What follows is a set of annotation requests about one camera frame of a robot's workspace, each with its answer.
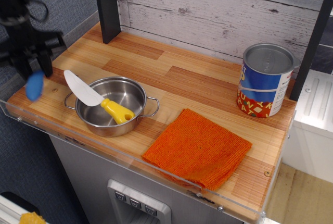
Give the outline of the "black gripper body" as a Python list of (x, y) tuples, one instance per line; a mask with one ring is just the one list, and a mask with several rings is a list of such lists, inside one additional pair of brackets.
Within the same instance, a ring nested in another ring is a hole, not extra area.
[(43, 51), (54, 54), (67, 47), (59, 31), (40, 31), (26, 21), (15, 26), (5, 25), (8, 39), (1, 42), (1, 65), (13, 65), (12, 58), (36, 58)]

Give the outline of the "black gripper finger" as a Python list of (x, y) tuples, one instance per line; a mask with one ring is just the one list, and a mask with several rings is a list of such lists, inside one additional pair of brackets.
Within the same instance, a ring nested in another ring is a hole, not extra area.
[(46, 77), (53, 74), (52, 59), (47, 51), (41, 51), (38, 54), (37, 61)]
[(30, 75), (33, 73), (29, 61), (25, 58), (21, 59), (19, 57), (11, 57), (10, 62), (20, 76), (27, 81)]

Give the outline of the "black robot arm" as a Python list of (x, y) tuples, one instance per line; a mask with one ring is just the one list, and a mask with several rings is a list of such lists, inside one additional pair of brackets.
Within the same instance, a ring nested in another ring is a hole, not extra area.
[(46, 77), (53, 74), (52, 56), (67, 47), (60, 31), (40, 31), (33, 27), (31, 18), (43, 22), (48, 18), (48, 9), (43, 19), (35, 18), (29, 11), (31, 2), (38, 0), (1, 0), (1, 26), (8, 38), (1, 42), (1, 65), (11, 65), (27, 80), (33, 71), (29, 60), (37, 59)]

